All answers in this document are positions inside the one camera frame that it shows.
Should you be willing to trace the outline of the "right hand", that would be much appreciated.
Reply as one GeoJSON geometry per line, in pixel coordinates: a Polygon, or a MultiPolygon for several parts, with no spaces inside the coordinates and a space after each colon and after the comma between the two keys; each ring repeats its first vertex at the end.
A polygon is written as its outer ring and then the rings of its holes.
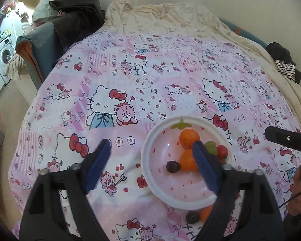
{"type": "MultiPolygon", "coordinates": [[[[293,177],[293,185],[290,187],[291,197],[294,197],[301,192],[301,169],[300,167],[295,172],[293,177]]],[[[288,213],[291,216],[297,216],[301,214],[301,194],[296,198],[292,199],[287,205],[288,213]]]]}

